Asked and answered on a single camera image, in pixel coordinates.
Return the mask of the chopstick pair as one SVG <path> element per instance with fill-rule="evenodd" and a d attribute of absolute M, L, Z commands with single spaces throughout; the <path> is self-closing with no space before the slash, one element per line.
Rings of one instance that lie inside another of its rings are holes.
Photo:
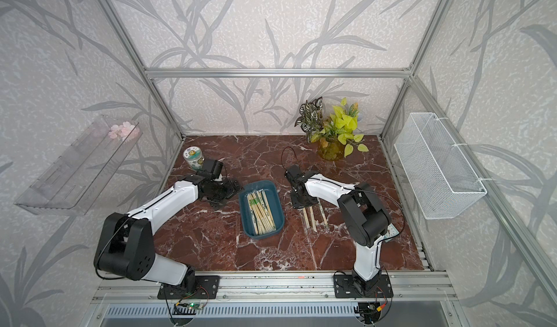
<path fill-rule="evenodd" d="M 317 229 L 316 229 L 316 219 L 315 219 L 312 207 L 308 207 L 308 214 L 309 214 L 309 218 L 310 218 L 311 228 L 313 229 L 313 231 L 316 232 L 317 231 Z"/>
<path fill-rule="evenodd" d="M 309 229 L 310 228 L 310 222 L 309 222 L 309 219 L 308 219 L 307 209 L 305 207 L 302 209 L 302 214 L 303 214 L 303 219 L 304 219 L 304 222 L 305 222 L 305 226 L 306 226 L 307 229 Z"/>
<path fill-rule="evenodd" d="M 329 224 L 328 224 L 327 216 L 324 212 L 323 205 L 321 203 L 321 199 L 318 199 L 318 205 L 319 205 L 320 214 L 321 214 L 321 217 L 322 217 L 322 220 L 323 220 L 323 224 L 324 224 L 325 227 L 328 227 Z"/>

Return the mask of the teal storage box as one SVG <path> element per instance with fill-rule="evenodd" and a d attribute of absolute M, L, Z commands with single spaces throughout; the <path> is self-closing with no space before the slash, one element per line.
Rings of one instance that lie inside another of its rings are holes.
<path fill-rule="evenodd" d="M 284 227 L 284 212 L 276 186 L 270 180 L 249 183 L 239 194 L 242 227 L 254 240 L 280 233 Z"/>

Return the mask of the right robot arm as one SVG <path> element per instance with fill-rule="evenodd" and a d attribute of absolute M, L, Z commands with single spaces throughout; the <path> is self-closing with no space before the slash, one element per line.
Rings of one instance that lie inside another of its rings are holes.
<path fill-rule="evenodd" d="M 381 246 L 392 218 L 371 186 L 367 183 L 341 183 L 315 170 L 304 173 L 297 165 L 287 168 L 285 177 L 290 183 L 295 207 L 317 205 L 322 199 L 340 209 L 348 233 L 355 242 L 355 277 L 362 283 L 377 280 Z"/>

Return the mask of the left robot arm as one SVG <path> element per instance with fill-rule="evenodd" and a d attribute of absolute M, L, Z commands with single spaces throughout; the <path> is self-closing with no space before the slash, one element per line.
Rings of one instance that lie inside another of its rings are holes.
<path fill-rule="evenodd" d="M 102 270 L 132 281 L 165 283 L 191 292 L 195 270 L 157 254 L 154 235 L 186 206 L 206 199 L 220 209 L 241 190 L 236 179 L 210 180 L 191 175 L 145 205 L 126 214 L 114 212 L 103 224 L 94 257 L 96 272 Z"/>

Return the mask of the small printed tin can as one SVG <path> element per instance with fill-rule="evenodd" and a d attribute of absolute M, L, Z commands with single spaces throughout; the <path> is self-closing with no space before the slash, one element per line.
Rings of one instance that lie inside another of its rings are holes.
<path fill-rule="evenodd" d="M 191 169 L 198 171 L 204 163 L 204 156 L 200 147 L 188 147 L 184 150 L 183 158 Z"/>

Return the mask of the potted green plant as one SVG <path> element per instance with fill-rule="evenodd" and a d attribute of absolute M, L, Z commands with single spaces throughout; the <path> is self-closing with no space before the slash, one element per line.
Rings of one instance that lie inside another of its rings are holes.
<path fill-rule="evenodd" d="M 364 144 L 365 135 L 358 132 L 358 103 L 348 105 L 344 98 L 332 109 L 332 114 L 325 117 L 321 97 L 307 101 L 300 106 L 300 116 L 294 125 L 306 134 L 308 143 L 318 144 L 317 153 L 324 160 L 341 160 L 354 151 L 368 152 L 369 149 Z"/>

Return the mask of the small teal alarm clock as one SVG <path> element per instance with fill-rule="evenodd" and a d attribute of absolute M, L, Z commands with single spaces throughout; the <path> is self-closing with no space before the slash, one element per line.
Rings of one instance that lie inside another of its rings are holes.
<path fill-rule="evenodd" d="M 387 227 L 387 232 L 385 234 L 385 239 L 388 241 L 391 238 L 395 238 L 395 237 L 399 236 L 399 234 L 400 234 L 399 230 L 397 230 L 395 225 L 391 223 Z"/>

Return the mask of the pink flower decoration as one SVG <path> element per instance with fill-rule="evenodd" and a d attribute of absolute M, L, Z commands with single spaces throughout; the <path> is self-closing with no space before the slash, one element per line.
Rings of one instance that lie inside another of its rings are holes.
<path fill-rule="evenodd" d="M 125 141 L 127 139 L 134 139 L 141 133 L 137 125 L 132 124 L 129 121 L 123 122 L 120 125 L 112 125 L 108 137 L 112 140 Z"/>

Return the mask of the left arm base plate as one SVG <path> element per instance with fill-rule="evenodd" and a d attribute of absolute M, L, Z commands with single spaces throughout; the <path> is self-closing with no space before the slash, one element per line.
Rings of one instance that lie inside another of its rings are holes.
<path fill-rule="evenodd" d="M 215 299 L 220 276 L 188 276 L 180 285 L 162 283 L 158 299 Z"/>

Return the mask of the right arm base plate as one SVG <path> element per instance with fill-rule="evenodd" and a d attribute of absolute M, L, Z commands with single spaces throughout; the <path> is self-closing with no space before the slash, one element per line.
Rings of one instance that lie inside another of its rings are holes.
<path fill-rule="evenodd" d="M 336 298 L 393 298 L 390 277 L 385 270 L 380 270 L 372 279 L 365 281 L 357 273 L 346 274 L 337 271 L 333 274 L 334 294 Z"/>

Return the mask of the aluminium front rail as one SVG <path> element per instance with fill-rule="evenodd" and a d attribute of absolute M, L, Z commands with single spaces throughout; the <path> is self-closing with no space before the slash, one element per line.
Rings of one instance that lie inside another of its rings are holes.
<path fill-rule="evenodd" d="M 334 283 L 340 275 L 331 271 L 256 272 L 221 271 L 214 303 L 225 302 L 333 302 L 342 289 Z M 380 292 L 394 301 L 456 301 L 457 293 L 442 271 L 389 272 L 390 283 Z M 148 281 L 103 281 L 93 304 L 158 302 L 159 283 Z"/>

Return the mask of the clear acrylic wall shelf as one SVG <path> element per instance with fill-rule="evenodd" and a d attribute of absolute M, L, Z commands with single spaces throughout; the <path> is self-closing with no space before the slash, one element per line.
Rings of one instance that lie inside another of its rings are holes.
<path fill-rule="evenodd" d="M 134 139 L 112 140 L 112 125 L 129 121 Z M 139 122 L 98 116 L 64 153 L 15 201 L 34 215 L 85 215 L 142 136 Z"/>

